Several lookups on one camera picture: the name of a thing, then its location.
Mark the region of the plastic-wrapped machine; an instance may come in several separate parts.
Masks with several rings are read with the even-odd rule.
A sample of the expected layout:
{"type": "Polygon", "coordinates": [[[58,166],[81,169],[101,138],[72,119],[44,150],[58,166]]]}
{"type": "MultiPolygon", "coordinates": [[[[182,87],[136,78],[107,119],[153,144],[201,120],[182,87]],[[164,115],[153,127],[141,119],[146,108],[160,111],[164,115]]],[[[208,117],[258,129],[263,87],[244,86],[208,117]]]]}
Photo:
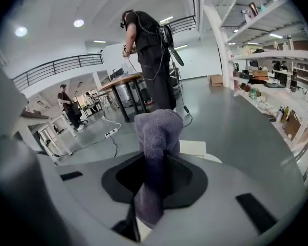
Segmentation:
{"type": "Polygon", "coordinates": [[[133,105],[132,100],[131,97],[129,96],[126,85],[125,84],[118,85],[116,86],[116,89],[123,104],[123,107],[132,106],[133,105]]]}

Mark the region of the white desk with brown top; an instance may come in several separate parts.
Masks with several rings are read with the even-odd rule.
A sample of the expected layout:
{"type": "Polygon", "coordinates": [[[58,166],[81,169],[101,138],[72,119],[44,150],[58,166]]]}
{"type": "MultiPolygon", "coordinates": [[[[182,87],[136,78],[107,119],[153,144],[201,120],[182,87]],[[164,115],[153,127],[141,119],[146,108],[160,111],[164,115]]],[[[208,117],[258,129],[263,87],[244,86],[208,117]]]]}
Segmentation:
{"type": "Polygon", "coordinates": [[[63,152],[60,147],[63,148],[65,153],[72,155],[71,150],[66,146],[61,137],[54,130],[54,122],[62,118],[63,122],[66,122],[63,115],[58,116],[56,119],[50,119],[48,116],[31,113],[28,111],[23,111],[21,116],[18,118],[17,122],[14,124],[11,136],[14,136],[16,133],[19,133],[23,142],[36,152],[42,152],[41,146],[45,149],[46,154],[52,159],[55,165],[59,165],[58,157],[55,156],[54,152],[51,152],[46,144],[40,140],[41,146],[37,143],[34,138],[34,133],[41,133],[43,131],[48,131],[48,137],[50,142],[55,146],[57,151],[63,156],[63,152]]]}

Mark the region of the round wooden table black legs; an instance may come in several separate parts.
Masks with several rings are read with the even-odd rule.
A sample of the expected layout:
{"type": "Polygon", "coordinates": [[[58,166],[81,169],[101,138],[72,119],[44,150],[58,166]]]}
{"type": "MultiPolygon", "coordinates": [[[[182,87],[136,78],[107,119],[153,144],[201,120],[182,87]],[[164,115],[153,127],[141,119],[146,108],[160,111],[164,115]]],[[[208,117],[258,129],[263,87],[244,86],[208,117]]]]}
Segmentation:
{"type": "Polygon", "coordinates": [[[146,108],[145,100],[144,100],[144,98],[141,94],[141,90],[140,90],[140,87],[139,87],[138,80],[140,78],[142,78],[142,73],[136,73],[136,74],[133,74],[133,75],[124,76],[122,78],[118,78],[114,81],[109,82],[108,84],[102,86],[99,89],[100,91],[106,91],[106,90],[109,90],[109,89],[112,90],[112,92],[115,96],[115,99],[117,100],[120,111],[121,111],[121,113],[124,117],[124,120],[127,123],[131,122],[131,119],[128,116],[128,114],[126,113],[126,110],[125,110],[125,108],[122,104],[121,98],[120,98],[118,91],[117,91],[117,86],[120,86],[120,85],[126,86],[127,93],[129,94],[129,97],[131,98],[132,105],[134,107],[133,118],[137,114],[149,113],[149,110],[146,108]],[[130,85],[129,85],[130,82],[132,82],[134,84],[134,87],[135,87],[135,90],[136,90],[136,93],[137,93],[137,96],[138,96],[138,99],[139,99],[139,102],[140,102],[140,105],[141,105],[141,108],[142,108],[142,112],[140,112],[138,110],[137,103],[135,101],[135,98],[132,94],[132,90],[131,90],[130,85]]]}

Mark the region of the cardboard box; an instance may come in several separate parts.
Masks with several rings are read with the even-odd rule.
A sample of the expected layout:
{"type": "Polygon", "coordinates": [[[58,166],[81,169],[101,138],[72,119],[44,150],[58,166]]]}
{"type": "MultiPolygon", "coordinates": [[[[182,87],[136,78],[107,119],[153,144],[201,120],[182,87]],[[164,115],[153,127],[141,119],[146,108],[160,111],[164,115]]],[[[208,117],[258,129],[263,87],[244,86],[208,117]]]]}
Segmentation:
{"type": "Polygon", "coordinates": [[[220,74],[208,76],[208,83],[212,87],[223,86],[223,76],[220,74]]]}

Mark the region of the purple cloth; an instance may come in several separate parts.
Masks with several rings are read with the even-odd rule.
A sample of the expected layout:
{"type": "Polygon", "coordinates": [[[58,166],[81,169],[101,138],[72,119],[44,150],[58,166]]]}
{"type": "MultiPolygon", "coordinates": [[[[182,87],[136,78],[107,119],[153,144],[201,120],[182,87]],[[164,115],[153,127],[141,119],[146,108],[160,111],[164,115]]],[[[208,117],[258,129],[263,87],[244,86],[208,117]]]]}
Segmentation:
{"type": "Polygon", "coordinates": [[[163,216],[164,152],[180,152],[183,119],[171,109],[158,109],[134,118],[140,150],[144,153],[144,182],[134,198],[136,218],[153,229],[163,216]]]}

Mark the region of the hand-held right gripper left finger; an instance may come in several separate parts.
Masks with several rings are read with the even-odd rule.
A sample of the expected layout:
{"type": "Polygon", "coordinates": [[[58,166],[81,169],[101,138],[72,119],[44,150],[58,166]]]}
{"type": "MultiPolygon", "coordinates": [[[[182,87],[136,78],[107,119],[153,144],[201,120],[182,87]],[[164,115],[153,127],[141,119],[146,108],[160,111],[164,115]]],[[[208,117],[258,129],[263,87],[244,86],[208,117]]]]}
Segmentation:
{"type": "Polygon", "coordinates": [[[113,201],[130,204],[145,180],[144,153],[129,156],[106,170],[101,184],[113,201]]]}

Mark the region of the white shelving unit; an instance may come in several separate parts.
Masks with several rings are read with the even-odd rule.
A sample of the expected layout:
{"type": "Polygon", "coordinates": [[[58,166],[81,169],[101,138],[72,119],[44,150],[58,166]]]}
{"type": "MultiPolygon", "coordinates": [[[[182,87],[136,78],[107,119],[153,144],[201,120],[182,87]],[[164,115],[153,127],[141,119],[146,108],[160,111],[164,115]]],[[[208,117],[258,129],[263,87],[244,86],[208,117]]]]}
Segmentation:
{"type": "Polygon", "coordinates": [[[296,157],[308,148],[308,25],[292,0],[199,0],[213,30],[223,84],[274,123],[296,157]],[[265,83],[282,84],[271,89],[265,83]]]}

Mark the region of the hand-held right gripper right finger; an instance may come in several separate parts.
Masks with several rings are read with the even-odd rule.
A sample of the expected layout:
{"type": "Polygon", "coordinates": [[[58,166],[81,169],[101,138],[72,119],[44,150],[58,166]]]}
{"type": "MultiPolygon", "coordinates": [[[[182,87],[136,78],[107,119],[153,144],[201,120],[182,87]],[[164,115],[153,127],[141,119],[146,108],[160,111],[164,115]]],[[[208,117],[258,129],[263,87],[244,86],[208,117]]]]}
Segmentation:
{"type": "Polygon", "coordinates": [[[180,209],[193,205],[207,189],[208,177],[197,165],[169,152],[163,157],[163,208],[180,209]]]}

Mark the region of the black balcony railing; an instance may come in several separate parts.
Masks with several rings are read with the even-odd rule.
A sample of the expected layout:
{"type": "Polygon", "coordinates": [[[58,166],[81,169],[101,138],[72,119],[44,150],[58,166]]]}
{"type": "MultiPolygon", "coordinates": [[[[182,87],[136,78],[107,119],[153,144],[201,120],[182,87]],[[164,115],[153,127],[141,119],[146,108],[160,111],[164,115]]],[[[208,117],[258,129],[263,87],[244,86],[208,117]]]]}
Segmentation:
{"type": "Polygon", "coordinates": [[[104,60],[101,53],[65,57],[36,66],[13,78],[12,81],[21,91],[30,87],[31,85],[38,83],[41,80],[60,74],[62,72],[102,64],[104,64],[104,60]]]}

